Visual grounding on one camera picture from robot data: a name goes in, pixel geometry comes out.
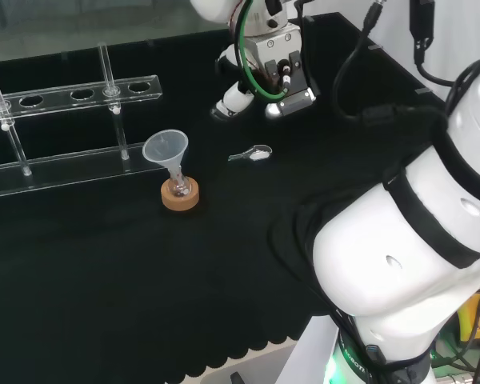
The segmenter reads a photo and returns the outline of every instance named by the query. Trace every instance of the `yellow object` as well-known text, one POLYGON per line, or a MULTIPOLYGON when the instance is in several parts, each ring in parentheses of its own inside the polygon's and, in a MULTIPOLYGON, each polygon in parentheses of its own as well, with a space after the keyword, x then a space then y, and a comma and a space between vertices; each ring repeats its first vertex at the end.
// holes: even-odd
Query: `yellow object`
MULTIPOLYGON (((480 302, 480 292, 477 292, 471 298, 464 303, 463 306, 457 311, 458 320, 460 323, 460 342, 466 344, 470 339, 471 330, 474 326, 474 320, 477 316, 477 307, 480 302)), ((478 330, 474 336, 474 340, 480 340, 480 320, 478 321, 478 330)))

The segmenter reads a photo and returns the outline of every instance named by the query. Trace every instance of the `funnel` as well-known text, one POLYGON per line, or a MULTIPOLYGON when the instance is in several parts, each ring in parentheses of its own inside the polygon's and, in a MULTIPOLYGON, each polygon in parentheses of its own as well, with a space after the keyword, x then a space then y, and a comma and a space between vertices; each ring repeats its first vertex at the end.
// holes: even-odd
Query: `funnel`
POLYGON ((162 201, 171 210, 188 210, 199 200, 198 184, 182 174, 182 159, 189 139, 180 130, 163 130, 144 144, 142 154, 146 160, 167 168, 170 179, 162 186, 162 201))

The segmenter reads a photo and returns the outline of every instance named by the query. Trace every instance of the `green cable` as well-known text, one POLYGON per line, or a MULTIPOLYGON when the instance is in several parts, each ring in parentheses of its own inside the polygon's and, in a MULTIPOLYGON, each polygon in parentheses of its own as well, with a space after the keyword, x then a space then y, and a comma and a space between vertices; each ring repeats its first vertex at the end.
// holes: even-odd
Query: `green cable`
POLYGON ((249 79, 250 83, 253 85, 253 87, 256 89, 257 92, 259 92, 261 95, 263 95, 264 97, 270 100, 278 101, 286 96, 286 94, 288 93, 288 90, 284 90, 280 94, 269 94, 267 91, 265 91, 263 88, 260 87, 258 82, 256 82, 256 79, 254 78, 252 72, 250 71, 249 63, 247 62, 246 48, 245 48, 245 42, 244 42, 244 29, 246 26, 246 20, 247 20, 247 15, 249 14, 250 6, 253 5, 252 0, 247 0, 247 1, 249 2, 249 5, 247 7, 246 15, 241 21, 242 28, 240 29, 240 39, 239 39, 240 41, 238 42, 238 47, 240 48, 240 56, 242 57, 243 69, 246 72, 247 78, 249 79))

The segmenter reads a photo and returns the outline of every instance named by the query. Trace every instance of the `gray floor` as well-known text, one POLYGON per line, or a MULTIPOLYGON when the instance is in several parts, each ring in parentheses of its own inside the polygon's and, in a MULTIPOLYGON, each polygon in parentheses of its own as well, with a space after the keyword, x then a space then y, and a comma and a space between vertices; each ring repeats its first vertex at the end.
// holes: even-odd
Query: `gray floor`
POLYGON ((0 0, 0 61, 225 27, 188 0, 0 0))

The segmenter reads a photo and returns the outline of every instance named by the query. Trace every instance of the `rack hole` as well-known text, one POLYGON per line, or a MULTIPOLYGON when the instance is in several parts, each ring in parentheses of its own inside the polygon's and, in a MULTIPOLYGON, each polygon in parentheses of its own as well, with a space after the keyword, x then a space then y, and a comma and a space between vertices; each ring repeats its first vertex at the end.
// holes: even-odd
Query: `rack hole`
POLYGON ((89 100, 94 96, 94 91, 90 89, 84 90, 74 90, 71 92, 71 98, 78 102, 83 102, 84 100, 89 100))
POLYGON ((143 94, 149 88, 151 88, 151 84, 148 82, 132 82, 128 85, 128 89, 134 94, 143 94))
POLYGON ((25 108, 34 108, 35 106, 41 104, 42 100, 43 98, 39 94, 36 94, 34 96, 26 96, 20 99, 19 105, 25 108))

